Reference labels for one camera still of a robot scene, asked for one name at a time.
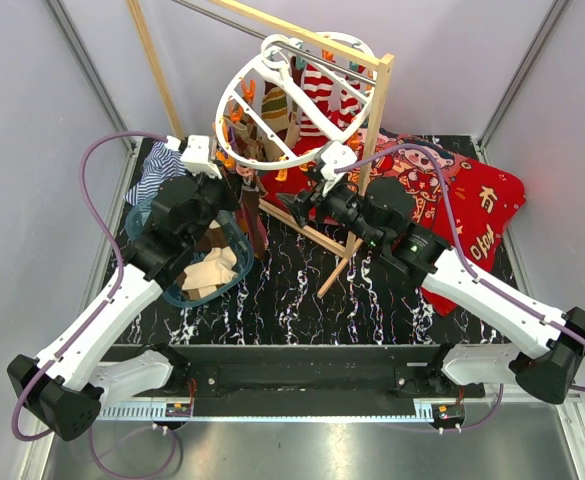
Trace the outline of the white round sock hanger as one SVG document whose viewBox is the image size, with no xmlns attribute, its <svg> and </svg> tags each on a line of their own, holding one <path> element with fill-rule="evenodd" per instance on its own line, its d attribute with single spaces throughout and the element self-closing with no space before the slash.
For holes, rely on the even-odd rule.
<svg viewBox="0 0 585 480">
<path fill-rule="evenodd" d="M 301 47 L 301 49 L 305 50 L 306 52 L 312 54 L 310 51 L 306 50 L 304 48 L 304 43 L 302 45 L 295 45 L 297 47 Z M 269 59 L 271 61 L 281 61 L 283 60 L 283 62 L 285 62 L 286 64 L 289 65 L 290 70 L 288 70 L 287 68 L 285 68 L 283 71 L 286 71 L 288 76 L 291 73 L 291 77 L 293 79 L 293 82 L 301 88 L 302 86 L 302 77 L 303 77 L 303 73 L 305 70 L 305 67 L 308 64 L 312 64 L 308 61 L 308 59 L 306 59 L 306 57 L 303 56 L 297 56 L 295 53 L 292 53 L 288 50 L 283 50 L 283 49 L 279 49 L 277 47 L 273 48 L 274 51 L 269 51 L 267 53 L 265 53 L 265 57 L 266 59 Z M 263 52 L 263 47 L 262 47 L 262 43 L 261 43 L 261 47 L 260 47 L 260 52 L 251 60 L 256 59 L 256 57 Z M 323 50 L 321 52 L 320 55 L 316 56 L 316 57 L 322 57 L 325 60 L 329 60 L 332 63 L 336 63 L 338 64 L 341 68 L 345 68 L 345 69 L 349 69 L 351 71 L 355 71 L 356 74 L 361 75 L 361 76 L 367 76 L 367 77 L 372 77 L 373 76 L 373 72 L 370 72 L 369 70 L 367 70 L 363 65 L 358 65 L 356 63 L 353 63 L 352 61 L 349 61 L 348 59 L 345 59 L 343 57 L 337 56 L 337 54 L 335 53 L 331 53 L 328 52 L 326 50 Z M 245 70 L 243 70 L 244 72 L 244 78 L 240 81 L 240 83 L 238 85 L 236 85 L 235 87 L 235 95 L 238 93 L 238 95 L 240 95 L 243 99 L 243 102 L 246 102 L 248 104 L 248 109 L 252 108 L 254 110 L 254 113 L 256 115 L 258 115 L 260 117 L 260 113 L 261 113 L 261 102 L 262 102 L 262 98 L 264 95 L 264 82 L 267 80 L 264 80 L 262 78 L 261 75 L 259 75 L 259 73 L 257 73 L 254 70 L 248 70 L 247 72 L 245 72 Z M 359 81 L 359 78 L 356 77 L 351 77 L 350 75 L 345 75 L 345 79 L 347 81 L 347 83 L 349 85 L 351 85 L 351 87 L 353 89 L 356 89 L 357 91 L 360 91 L 363 94 L 367 94 L 368 91 L 371 88 L 371 85 L 367 84 L 367 83 L 362 83 Z M 334 108 L 334 107 L 338 107 L 339 105 L 339 93 L 340 90 L 339 89 L 339 85 L 335 84 L 333 82 L 334 86 L 333 86 L 333 92 L 332 92 L 332 96 L 331 96 L 331 100 L 330 100 L 330 107 Z M 288 98 L 288 109 L 292 112 L 295 113 L 294 116 L 294 120 L 293 122 L 296 124 L 298 132 L 299 132 L 299 137 L 298 139 L 301 137 L 300 136 L 300 121 L 301 121 L 301 114 L 302 111 L 299 108 L 299 106 L 297 105 L 297 103 L 293 100 L 293 98 L 286 94 L 287 98 Z M 228 104 L 226 104 L 225 106 L 225 111 L 223 112 L 223 125 L 222 125 L 222 130 L 223 130 L 223 136 L 224 136 L 224 140 L 228 141 L 230 143 L 231 146 L 231 150 L 233 150 L 233 143 L 234 143 L 234 138 L 232 135 L 232 132 L 230 131 L 230 129 L 225 125 L 225 121 L 224 121 L 224 116 L 225 115 L 231 115 L 231 114 L 237 114 L 238 117 L 241 117 L 242 113 L 244 112 L 244 108 L 242 108 L 241 105 L 239 105 L 237 103 L 236 100 L 232 100 L 230 102 L 228 102 Z M 257 129 L 258 129 L 258 137 L 260 138 L 260 132 L 263 131 L 259 125 L 257 125 Z M 355 137 L 355 135 L 358 133 L 358 131 L 354 134 L 353 137 L 351 137 L 351 139 L 349 141 L 343 141 L 342 144 L 347 144 L 348 142 L 352 141 Z M 326 142 L 331 142 L 331 140 L 326 137 L 326 135 L 323 134 L 322 137 L 313 137 L 313 138 L 318 138 L 318 139 L 322 139 Z M 228 152 L 226 151 L 226 148 L 224 148 L 222 146 L 223 142 L 220 142 L 219 140 L 217 140 L 218 142 L 218 146 L 222 149 L 222 151 L 227 155 L 228 159 L 229 159 L 229 163 L 234 166 L 236 164 L 241 164 L 243 166 L 246 166 L 245 164 L 242 163 L 237 163 L 236 160 L 234 158 L 230 157 L 230 154 L 228 154 Z M 310 151 L 313 150 L 319 150 L 319 148 L 317 146 L 315 147 L 310 147 L 304 151 L 300 151 L 298 153 L 296 153 L 294 151 L 295 146 L 291 149 L 293 154 L 296 156 L 305 156 L 307 153 L 309 153 Z M 289 157 L 284 157 L 284 153 L 283 155 L 277 160 L 277 161 L 273 161 L 273 162 L 280 162 L 280 161 L 284 161 Z M 252 160 L 252 161 L 256 161 L 256 162 L 267 162 L 265 160 L 265 154 L 264 154 L 264 160 L 263 161 L 257 161 L 257 160 Z"/>
</svg>

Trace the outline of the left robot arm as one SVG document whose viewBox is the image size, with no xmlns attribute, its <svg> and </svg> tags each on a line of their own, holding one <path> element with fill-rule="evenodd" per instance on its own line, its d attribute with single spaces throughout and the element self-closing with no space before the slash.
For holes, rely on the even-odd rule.
<svg viewBox="0 0 585 480">
<path fill-rule="evenodd" d="M 123 266 L 83 313 L 35 357 L 17 355 L 7 375 L 18 397 L 12 431 L 22 441 L 19 415 L 27 410 L 65 441 L 82 436 L 101 410 L 138 393 L 168 396 L 187 386 L 185 358 L 163 348 L 109 367 L 99 363 L 132 320 L 175 283 L 196 246 L 222 211 L 239 206 L 241 182 L 187 174 L 165 181 L 137 238 L 124 249 Z"/>
</svg>

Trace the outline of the dark brown striped sock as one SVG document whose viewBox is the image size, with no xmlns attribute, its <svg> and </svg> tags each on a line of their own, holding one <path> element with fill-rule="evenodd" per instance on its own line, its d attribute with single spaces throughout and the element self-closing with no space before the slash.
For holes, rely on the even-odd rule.
<svg viewBox="0 0 585 480">
<path fill-rule="evenodd" d="M 260 219 L 260 189 L 256 172 L 241 164 L 236 166 L 236 172 L 242 177 L 242 212 L 248 228 L 248 235 L 253 246 L 254 254 L 262 259 L 268 248 L 267 233 Z"/>
</svg>

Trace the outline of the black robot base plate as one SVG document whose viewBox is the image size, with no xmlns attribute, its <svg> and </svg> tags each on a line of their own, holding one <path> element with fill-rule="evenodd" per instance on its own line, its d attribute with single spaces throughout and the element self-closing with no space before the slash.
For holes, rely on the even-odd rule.
<svg viewBox="0 0 585 480">
<path fill-rule="evenodd" d="M 176 346 L 174 380 L 146 397 L 185 397 L 221 421 L 388 421 L 419 417 L 418 401 L 482 399 L 435 372 L 436 346 Z"/>
</svg>

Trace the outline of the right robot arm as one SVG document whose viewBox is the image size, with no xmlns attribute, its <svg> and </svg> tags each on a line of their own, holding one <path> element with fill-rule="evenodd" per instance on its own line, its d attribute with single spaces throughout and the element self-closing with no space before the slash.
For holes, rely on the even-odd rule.
<svg viewBox="0 0 585 480">
<path fill-rule="evenodd" d="M 310 190 L 280 193 L 296 223 L 329 217 L 369 246 L 403 291 L 416 288 L 452 301 L 496 328 L 506 345 L 443 345 L 430 361 L 426 384 L 448 396 L 469 384 L 515 384 L 548 404 L 565 401 L 585 356 L 585 311 L 564 312 L 493 277 L 444 238 L 411 219 L 413 198 L 390 178 L 365 194 L 345 180 L 318 180 Z"/>
</svg>

